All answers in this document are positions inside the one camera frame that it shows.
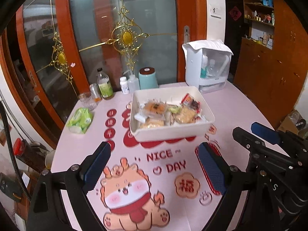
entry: light blue cup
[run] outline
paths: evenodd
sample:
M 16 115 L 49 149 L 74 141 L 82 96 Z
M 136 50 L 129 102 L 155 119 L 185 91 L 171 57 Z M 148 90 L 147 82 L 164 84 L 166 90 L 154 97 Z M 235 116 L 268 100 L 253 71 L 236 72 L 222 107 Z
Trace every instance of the light blue cup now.
M 156 72 L 154 68 L 146 67 L 139 70 L 140 89 L 158 88 Z

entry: shelf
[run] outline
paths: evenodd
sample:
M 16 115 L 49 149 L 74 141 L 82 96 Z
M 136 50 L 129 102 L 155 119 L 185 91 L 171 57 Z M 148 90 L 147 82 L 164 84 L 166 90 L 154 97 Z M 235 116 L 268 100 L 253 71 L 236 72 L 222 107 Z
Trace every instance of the shelf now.
M 266 8 L 274 9 L 273 7 L 270 7 L 270 6 L 265 6 L 265 5 L 263 5 L 263 4 L 259 4 L 259 3 L 245 2 L 245 4 L 251 4 L 251 5 L 258 6 L 258 7 L 266 7 Z
M 250 21 L 254 21 L 254 22 L 258 22 L 258 23 L 262 23 L 262 24 L 265 24 L 265 25 L 268 25 L 268 26 L 271 26 L 271 27 L 275 27 L 273 24 L 271 23 L 266 23 L 266 22 L 262 22 L 262 21 L 258 21 L 258 20 L 255 20 L 255 19 L 252 19 L 252 18 L 244 18 L 246 20 L 250 20 Z

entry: light switch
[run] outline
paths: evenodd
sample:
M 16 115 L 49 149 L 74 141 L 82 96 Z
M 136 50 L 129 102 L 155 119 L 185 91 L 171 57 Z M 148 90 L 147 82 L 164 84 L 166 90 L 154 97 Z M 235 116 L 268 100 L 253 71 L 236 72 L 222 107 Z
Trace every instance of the light switch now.
M 211 4 L 211 16 L 221 18 L 221 8 L 217 4 Z

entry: red scarf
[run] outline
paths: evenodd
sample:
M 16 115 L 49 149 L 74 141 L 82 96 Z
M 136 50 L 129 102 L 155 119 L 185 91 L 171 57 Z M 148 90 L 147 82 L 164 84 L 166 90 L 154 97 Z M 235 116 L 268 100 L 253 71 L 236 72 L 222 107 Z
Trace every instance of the red scarf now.
M 131 221 L 134 223 L 142 222 L 147 215 L 147 211 L 142 207 L 148 202 L 150 197 L 151 193 L 148 192 L 132 204 L 120 208 L 110 209 L 110 211 L 114 214 L 129 214 Z

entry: white plastic bottle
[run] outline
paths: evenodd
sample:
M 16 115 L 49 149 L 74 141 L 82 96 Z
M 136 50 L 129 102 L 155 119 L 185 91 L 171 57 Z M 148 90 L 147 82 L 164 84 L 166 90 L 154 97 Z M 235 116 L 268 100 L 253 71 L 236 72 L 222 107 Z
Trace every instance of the white plastic bottle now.
M 127 82 L 131 94 L 140 89 L 139 79 L 135 75 L 130 75 Z
M 125 76 L 122 76 L 120 78 L 120 86 L 121 86 L 121 90 L 123 94 L 126 94 L 126 95 L 129 94 L 128 82 Z

